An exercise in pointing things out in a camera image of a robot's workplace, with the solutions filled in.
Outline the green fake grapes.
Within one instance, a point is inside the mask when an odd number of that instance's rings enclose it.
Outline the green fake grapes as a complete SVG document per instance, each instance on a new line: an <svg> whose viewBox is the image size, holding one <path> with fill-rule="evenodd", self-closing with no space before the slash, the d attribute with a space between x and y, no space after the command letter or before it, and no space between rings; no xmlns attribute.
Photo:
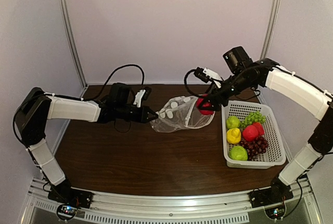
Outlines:
<svg viewBox="0 0 333 224"><path fill-rule="evenodd" d="M250 112L243 121L240 122L240 127L245 128L253 123L264 124L266 122L266 116L261 114L259 111Z"/></svg>

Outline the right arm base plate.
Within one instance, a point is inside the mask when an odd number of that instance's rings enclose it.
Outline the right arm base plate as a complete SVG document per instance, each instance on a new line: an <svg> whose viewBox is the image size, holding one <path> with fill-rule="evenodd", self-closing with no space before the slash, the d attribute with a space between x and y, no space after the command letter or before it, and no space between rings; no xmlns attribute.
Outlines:
<svg viewBox="0 0 333 224"><path fill-rule="evenodd" d="M283 203L285 200L293 198L291 187L280 188L271 186L265 189L254 189L248 193L252 208Z"/></svg>

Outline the pink fake peach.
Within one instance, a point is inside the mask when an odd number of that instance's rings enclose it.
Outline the pink fake peach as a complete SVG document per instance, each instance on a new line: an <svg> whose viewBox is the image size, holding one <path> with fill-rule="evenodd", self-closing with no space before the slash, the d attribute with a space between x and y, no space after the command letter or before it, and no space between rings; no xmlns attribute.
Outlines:
<svg viewBox="0 0 333 224"><path fill-rule="evenodd" d="M242 136L245 139L245 141L252 142L259 135L258 135L258 131L257 131L256 127L254 127L253 125L249 125L243 130Z"/></svg>

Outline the red fake apple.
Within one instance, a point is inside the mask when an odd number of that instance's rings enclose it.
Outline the red fake apple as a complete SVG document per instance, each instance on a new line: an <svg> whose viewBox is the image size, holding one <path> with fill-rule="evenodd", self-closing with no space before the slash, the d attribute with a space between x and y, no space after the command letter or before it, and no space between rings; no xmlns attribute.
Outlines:
<svg viewBox="0 0 333 224"><path fill-rule="evenodd" d="M252 125L256 127L259 136L263 136L265 134L264 128L259 122L254 122Z"/></svg>

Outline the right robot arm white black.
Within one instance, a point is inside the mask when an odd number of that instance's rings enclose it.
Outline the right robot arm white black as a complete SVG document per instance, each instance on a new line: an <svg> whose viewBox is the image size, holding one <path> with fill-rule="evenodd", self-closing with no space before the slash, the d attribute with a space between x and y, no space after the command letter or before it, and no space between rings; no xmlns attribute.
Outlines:
<svg viewBox="0 0 333 224"><path fill-rule="evenodd" d="M268 198L284 200L290 193L290 185L332 150L332 95L271 59L253 61L241 46L232 48L223 58L232 72L226 80L208 68L194 71L201 81L215 83L212 91L202 97L200 109L218 111L228 105L231 96L261 86L293 100L319 121L307 144L271 182Z"/></svg>

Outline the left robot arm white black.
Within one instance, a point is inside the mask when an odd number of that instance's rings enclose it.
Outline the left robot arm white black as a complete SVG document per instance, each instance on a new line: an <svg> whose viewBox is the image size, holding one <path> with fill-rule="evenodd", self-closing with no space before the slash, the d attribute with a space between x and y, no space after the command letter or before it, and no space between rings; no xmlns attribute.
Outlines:
<svg viewBox="0 0 333 224"><path fill-rule="evenodd" d="M132 88L124 83L114 83L109 94L101 100L50 94L38 87L30 91L13 116L12 128L17 140L40 167L52 192L66 198L71 192L71 183L46 143L47 121L69 119L109 123L121 119L149 123L156 120L158 114L142 104L149 97L151 88L139 90L129 103L132 92Z"/></svg>

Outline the purple fake grapes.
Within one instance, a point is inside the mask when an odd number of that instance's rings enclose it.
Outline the purple fake grapes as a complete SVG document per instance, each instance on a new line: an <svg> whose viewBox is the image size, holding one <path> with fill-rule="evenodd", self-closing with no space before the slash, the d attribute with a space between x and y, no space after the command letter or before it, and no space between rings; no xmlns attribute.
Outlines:
<svg viewBox="0 0 333 224"><path fill-rule="evenodd" d="M248 154L248 160L255 160L259 155L266 153L268 142L263 136L259 136L252 142L241 140L240 146L245 148Z"/></svg>

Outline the clear zip top bag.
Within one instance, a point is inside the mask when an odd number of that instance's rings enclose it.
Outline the clear zip top bag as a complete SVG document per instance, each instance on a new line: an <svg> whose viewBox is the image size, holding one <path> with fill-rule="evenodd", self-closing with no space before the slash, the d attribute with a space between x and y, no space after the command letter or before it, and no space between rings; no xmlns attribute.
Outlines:
<svg viewBox="0 0 333 224"><path fill-rule="evenodd" d="M197 108L199 98L178 96L169 101L157 112L158 118L150 125L156 132L171 133L178 130L195 130L208 126L215 112L203 114Z"/></svg>

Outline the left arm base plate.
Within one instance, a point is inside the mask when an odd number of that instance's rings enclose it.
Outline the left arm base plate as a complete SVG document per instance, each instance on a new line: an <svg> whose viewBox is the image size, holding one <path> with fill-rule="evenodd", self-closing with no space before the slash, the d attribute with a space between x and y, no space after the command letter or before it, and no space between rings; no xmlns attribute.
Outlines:
<svg viewBox="0 0 333 224"><path fill-rule="evenodd" d="M90 208L93 193L73 188L51 188L47 198L73 207Z"/></svg>

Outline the green fake apple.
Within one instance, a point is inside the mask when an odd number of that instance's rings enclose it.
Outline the green fake apple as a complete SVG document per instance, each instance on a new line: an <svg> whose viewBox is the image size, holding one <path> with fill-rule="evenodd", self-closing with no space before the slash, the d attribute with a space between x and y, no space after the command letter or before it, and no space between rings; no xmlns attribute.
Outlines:
<svg viewBox="0 0 333 224"><path fill-rule="evenodd" d="M229 157L232 160L247 161L248 160L248 153L247 153L247 150L244 147L234 146L229 151Z"/></svg>
<svg viewBox="0 0 333 224"><path fill-rule="evenodd" d="M229 116L226 119L226 127L227 129L239 128L240 120L236 116Z"/></svg>

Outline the yellow fake lemon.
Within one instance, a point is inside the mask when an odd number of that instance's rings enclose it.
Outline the yellow fake lemon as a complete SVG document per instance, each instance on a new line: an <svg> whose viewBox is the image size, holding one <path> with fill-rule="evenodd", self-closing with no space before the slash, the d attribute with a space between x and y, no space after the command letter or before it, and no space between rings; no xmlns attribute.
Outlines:
<svg viewBox="0 0 333 224"><path fill-rule="evenodd" d="M229 129L226 133L226 139L229 144L238 144L241 141L241 131L239 128Z"/></svg>

